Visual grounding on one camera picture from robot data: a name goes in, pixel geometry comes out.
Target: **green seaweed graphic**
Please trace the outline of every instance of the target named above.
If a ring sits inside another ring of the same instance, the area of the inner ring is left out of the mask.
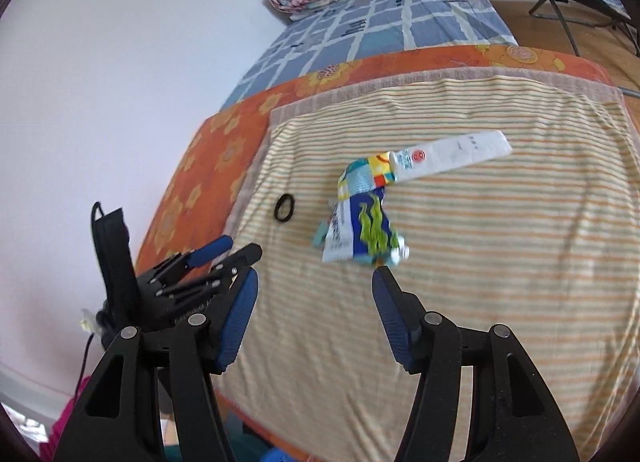
[[[360,240],[367,245],[369,256],[377,257],[389,251],[389,239],[382,229],[383,213],[380,197],[373,193],[370,193],[369,197],[373,200],[370,208],[364,202],[360,203],[360,213],[358,214],[361,226]],[[392,231],[391,246],[398,247],[398,234],[395,231]]]

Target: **striped cushion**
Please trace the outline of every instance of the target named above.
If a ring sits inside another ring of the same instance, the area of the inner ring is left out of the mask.
[[[310,246],[357,157],[499,129],[510,157],[386,190],[410,258],[401,287],[460,327],[509,325],[551,388],[581,457],[601,440],[638,365],[639,160],[624,108],[523,78],[386,88],[297,116],[273,141],[236,245],[255,241],[260,293],[220,391],[325,460],[392,460],[417,377],[394,362],[371,269]],[[287,224],[273,219],[285,193]],[[452,460],[464,455],[465,370]]]

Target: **red circular logo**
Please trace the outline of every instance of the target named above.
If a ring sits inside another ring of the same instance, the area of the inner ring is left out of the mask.
[[[415,152],[411,154],[411,158],[414,160],[414,163],[421,163],[424,161],[424,152],[422,152],[422,150],[415,150]]]

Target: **wooden floor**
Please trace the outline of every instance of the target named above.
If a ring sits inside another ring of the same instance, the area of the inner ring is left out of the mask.
[[[495,1],[492,4],[521,46],[574,54],[560,22],[529,16],[532,2]],[[576,19],[607,21],[602,15],[587,8],[563,4],[560,9],[565,16]],[[553,14],[553,10],[547,3],[539,13]],[[569,29],[582,57],[606,67],[618,86],[640,90],[640,58],[636,57],[633,45],[620,30],[594,29],[578,24],[569,24]],[[640,99],[626,96],[625,100],[636,128],[640,129]]]

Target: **white tube with red logo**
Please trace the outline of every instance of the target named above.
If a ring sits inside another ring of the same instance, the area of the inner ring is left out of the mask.
[[[504,134],[490,130],[422,143],[391,152],[389,159],[396,182],[402,182],[505,157],[511,152]]]

